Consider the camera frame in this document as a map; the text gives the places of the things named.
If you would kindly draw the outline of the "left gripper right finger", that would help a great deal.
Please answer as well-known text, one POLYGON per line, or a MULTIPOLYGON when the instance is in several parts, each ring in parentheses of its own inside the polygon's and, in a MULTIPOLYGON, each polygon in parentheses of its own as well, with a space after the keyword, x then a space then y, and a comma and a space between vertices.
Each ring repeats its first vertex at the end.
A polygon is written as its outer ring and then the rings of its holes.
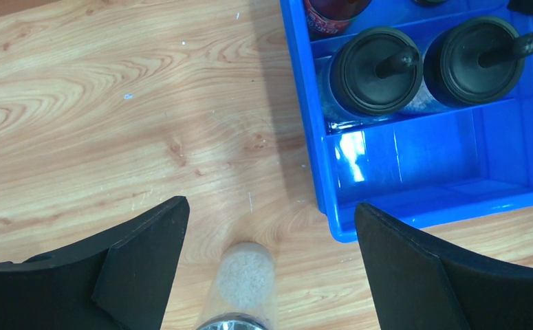
POLYGON ((533 329, 533 268, 418 230, 369 203, 355 226, 382 329, 533 329))

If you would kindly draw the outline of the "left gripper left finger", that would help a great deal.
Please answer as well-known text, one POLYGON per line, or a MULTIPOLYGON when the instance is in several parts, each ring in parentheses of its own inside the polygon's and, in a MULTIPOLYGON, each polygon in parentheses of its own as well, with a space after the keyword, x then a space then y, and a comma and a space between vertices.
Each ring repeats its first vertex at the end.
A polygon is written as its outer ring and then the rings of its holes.
POLYGON ((190 206, 175 196, 21 263, 0 263, 0 329, 159 329, 190 206))

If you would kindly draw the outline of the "black cap shaker jar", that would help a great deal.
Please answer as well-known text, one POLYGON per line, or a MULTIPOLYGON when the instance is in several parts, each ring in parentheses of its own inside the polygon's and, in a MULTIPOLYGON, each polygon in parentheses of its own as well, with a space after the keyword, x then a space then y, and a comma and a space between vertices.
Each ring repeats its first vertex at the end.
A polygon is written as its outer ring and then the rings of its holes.
POLYGON ((519 82, 533 55, 533 32, 477 16, 439 35, 423 55, 423 81, 407 115, 447 112, 498 101, 519 82))

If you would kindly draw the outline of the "silver lid spice jar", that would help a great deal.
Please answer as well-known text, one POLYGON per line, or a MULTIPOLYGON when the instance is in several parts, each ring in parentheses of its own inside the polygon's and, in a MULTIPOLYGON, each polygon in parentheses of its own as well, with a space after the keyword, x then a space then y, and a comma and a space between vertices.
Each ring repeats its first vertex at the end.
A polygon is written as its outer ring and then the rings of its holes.
POLYGON ((276 268, 262 245, 224 252, 196 329, 277 329, 276 268))

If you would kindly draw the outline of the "blue plastic divided bin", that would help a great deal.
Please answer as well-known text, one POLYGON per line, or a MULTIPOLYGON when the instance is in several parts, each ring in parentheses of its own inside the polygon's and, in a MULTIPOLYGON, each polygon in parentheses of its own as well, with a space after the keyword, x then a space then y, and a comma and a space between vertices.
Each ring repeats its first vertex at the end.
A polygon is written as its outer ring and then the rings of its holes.
POLYGON ((426 48, 473 17, 499 17, 523 33, 533 32, 533 16, 509 10, 506 1, 438 8, 374 1, 343 35, 313 41, 301 1, 282 1, 281 11, 316 200, 336 241, 357 239, 361 202, 415 228, 533 206, 533 56, 503 100, 339 131, 324 120, 316 79, 338 48, 370 27, 390 25, 426 48))

